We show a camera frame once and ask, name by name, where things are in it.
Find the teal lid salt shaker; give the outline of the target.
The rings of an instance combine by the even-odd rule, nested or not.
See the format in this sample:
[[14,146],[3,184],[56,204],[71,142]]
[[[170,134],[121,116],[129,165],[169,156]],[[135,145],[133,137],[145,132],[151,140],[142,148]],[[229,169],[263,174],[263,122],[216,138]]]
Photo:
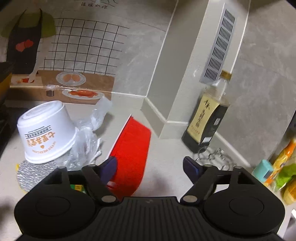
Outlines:
[[273,166],[268,160],[261,160],[261,162],[254,168],[252,175],[261,183],[265,183],[273,172]]

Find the white paper noodle cup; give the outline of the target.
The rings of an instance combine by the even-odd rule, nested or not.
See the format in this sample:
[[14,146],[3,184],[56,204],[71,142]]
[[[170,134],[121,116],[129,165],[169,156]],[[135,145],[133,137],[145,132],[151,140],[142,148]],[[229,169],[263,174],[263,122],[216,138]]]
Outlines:
[[18,132],[25,149],[25,159],[32,164],[55,160],[69,151],[78,129],[59,100],[29,109],[18,118]]

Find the silver foil cup lid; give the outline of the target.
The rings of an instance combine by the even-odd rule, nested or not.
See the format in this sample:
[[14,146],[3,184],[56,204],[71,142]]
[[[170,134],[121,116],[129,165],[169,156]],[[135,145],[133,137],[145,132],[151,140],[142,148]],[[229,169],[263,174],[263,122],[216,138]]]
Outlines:
[[32,164],[25,160],[16,166],[16,179],[18,185],[27,193],[57,167],[58,164],[54,161],[44,164]]

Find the dark soy sauce bottle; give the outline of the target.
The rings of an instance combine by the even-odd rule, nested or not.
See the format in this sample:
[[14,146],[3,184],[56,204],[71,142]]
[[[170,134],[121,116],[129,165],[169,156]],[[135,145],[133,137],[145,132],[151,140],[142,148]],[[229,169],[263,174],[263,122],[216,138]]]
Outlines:
[[206,151],[217,131],[230,101],[226,88],[232,74],[222,70],[220,76],[202,92],[189,125],[182,136],[186,147],[194,154]]

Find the white wall vent grille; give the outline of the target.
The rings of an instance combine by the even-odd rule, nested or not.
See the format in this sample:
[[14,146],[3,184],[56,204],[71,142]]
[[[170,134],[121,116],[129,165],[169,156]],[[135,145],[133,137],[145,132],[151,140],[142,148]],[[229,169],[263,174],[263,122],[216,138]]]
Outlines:
[[236,16],[227,4],[224,4],[214,42],[206,61],[200,82],[211,84],[222,71],[232,41]]

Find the orange detergent bottle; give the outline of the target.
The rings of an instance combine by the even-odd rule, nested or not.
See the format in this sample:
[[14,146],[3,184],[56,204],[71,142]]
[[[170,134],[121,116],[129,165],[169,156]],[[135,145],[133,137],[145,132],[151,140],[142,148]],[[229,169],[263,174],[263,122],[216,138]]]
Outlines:
[[273,172],[264,182],[264,186],[268,187],[273,182],[276,175],[280,172],[280,170],[283,168],[283,166],[292,156],[293,151],[295,150],[295,146],[296,146],[295,137],[293,137],[289,142],[289,144],[281,151],[281,153],[278,155],[278,157],[274,161]]

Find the clear plastic bag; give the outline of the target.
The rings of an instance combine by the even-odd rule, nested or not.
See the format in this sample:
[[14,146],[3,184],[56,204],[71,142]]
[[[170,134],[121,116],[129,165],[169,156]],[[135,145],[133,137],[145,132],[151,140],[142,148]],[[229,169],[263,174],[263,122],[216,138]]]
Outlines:
[[67,153],[55,160],[59,167],[66,167],[69,171],[80,170],[86,165],[93,164],[95,159],[101,155],[101,140],[95,131],[102,126],[111,107],[112,102],[102,96],[95,104],[90,116],[76,122],[78,132],[73,146]]

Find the green snack packet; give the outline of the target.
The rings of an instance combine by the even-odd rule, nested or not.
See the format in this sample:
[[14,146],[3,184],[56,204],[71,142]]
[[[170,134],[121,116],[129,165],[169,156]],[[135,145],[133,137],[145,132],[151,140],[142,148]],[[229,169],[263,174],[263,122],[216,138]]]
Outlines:
[[281,190],[296,174],[296,163],[285,165],[275,179],[276,189]]

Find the cartoon cook wall sticker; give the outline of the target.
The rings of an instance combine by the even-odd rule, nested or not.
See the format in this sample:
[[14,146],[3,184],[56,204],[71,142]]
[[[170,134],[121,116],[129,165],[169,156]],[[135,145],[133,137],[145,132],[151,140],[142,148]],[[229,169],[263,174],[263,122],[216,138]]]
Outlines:
[[34,80],[14,74],[8,100],[96,104],[112,98],[118,54],[126,27],[81,19],[56,18],[56,35]]

